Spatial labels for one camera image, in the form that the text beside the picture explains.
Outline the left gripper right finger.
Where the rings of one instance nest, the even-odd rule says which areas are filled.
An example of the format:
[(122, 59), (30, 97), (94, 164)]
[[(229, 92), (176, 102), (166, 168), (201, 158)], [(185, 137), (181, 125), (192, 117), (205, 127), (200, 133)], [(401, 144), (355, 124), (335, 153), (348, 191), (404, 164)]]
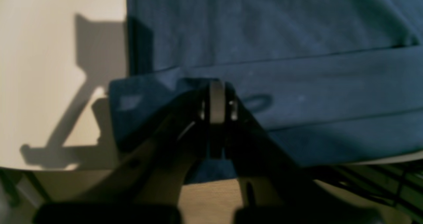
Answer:
[(317, 185), (271, 140), (235, 91), (210, 82), (210, 157), (228, 159), (243, 207), (235, 224), (382, 224), (376, 209), (353, 206)]

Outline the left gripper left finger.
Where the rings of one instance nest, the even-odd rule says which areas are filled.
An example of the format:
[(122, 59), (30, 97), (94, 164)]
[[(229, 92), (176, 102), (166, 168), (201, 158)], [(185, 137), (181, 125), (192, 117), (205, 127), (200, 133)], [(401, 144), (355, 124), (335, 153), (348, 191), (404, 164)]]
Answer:
[(165, 106), (166, 116), (148, 138), (94, 187), (66, 201), (43, 205), (35, 224), (184, 224), (178, 202), (189, 170), (205, 155), (203, 91)]

